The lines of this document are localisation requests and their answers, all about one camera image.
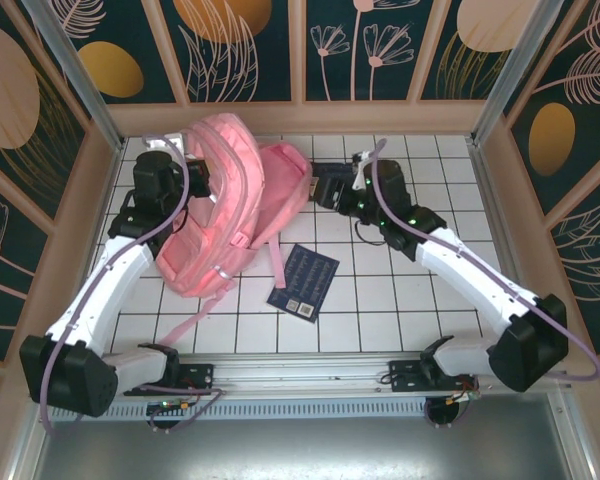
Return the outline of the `pink student backpack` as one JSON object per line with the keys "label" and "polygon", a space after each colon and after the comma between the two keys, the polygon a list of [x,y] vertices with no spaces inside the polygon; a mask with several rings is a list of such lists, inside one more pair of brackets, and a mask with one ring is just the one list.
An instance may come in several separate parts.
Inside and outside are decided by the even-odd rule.
{"label": "pink student backpack", "polygon": [[204,301],[161,344],[172,346],[236,287],[236,276],[267,247],[275,285],[286,286],[279,235],[310,197],[312,167],[293,145],[261,145],[235,114],[221,113],[186,130],[187,155],[205,162],[210,196],[192,197],[157,258],[165,285]]}

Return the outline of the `dark blue book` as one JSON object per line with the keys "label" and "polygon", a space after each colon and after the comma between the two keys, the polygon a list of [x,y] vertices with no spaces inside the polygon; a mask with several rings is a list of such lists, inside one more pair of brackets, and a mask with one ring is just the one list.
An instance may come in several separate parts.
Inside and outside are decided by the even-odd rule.
{"label": "dark blue book", "polygon": [[339,264],[338,260],[295,245],[284,264],[285,287],[274,287],[267,304],[316,323]]}

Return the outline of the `left aluminium frame post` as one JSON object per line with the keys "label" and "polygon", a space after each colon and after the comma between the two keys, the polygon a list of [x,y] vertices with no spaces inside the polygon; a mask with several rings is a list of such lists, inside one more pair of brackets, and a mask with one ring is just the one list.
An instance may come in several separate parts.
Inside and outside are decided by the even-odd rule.
{"label": "left aluminium frame post", "polygon": [[117,129],[107,105],[91,81],[79,55],[64,33],[52,6],[47,0],[22,0],[24,7],[39,28],[42,37],[51,48],[55,58],[67,73],[83,104],[115,153],[121,150],[121,133]]}

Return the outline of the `aluminium frame post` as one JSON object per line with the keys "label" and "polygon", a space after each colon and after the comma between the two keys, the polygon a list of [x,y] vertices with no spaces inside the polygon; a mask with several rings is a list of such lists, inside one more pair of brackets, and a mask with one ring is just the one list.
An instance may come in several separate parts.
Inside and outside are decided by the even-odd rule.
{"label": "aluminium frame post", "polygon": [[39,28],[42,37],[51,48],[55,58],[67,73],[83,104],[115,153],[121,150],[121,133],[117,129],[107,105],[91,81],[79,55],[64,33],[52,6],[47,0],[22,0],[24,7]]}
{"label": "aluminium frame post", "polygon": [[563,3],[564,0],[538,0],[536,3],[467,137],[469,147],[478,148],[493,130],[544,38],[555,24]]}

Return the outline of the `aluminium side rail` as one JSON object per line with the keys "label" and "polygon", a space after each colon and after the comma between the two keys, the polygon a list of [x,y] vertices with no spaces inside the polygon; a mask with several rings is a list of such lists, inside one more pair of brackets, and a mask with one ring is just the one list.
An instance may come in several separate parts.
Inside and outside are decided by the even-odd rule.
{"label": "aluminium side rail", "polygon": [[482,148],[475,144],[474,139],[470,135],[466,137],[466,144],[483,201],[484,211],[495,243],[501,272],[518,285],[538,293],[539,290],[537,288],[528,285],[521,270],[521,264],[515,252],[504,210],[496,191],[496,185],[489,172],[486,156]]}

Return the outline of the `right aluminium frame post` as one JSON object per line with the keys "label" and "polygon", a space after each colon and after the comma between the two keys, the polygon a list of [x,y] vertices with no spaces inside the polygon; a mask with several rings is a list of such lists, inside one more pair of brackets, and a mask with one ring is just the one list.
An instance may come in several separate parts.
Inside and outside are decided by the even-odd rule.
{"label": "right aluminium frame post", "polygon": [[478,148],[493,130],[544,38],[555,24],[563,3],[564,0],[538,0],[536,3],[467,137],[469,147]]}

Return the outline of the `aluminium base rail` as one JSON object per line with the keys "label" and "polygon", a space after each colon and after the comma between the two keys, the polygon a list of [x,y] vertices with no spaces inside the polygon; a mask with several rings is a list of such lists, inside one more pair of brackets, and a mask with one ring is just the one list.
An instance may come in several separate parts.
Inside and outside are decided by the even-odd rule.
{"label": "aluminium base rail", "polygon": [[379,380],[392,360],[414,352],[185,354],[185,363],[214,366],[213,385],[229,399],[380,397],[392,393]]}

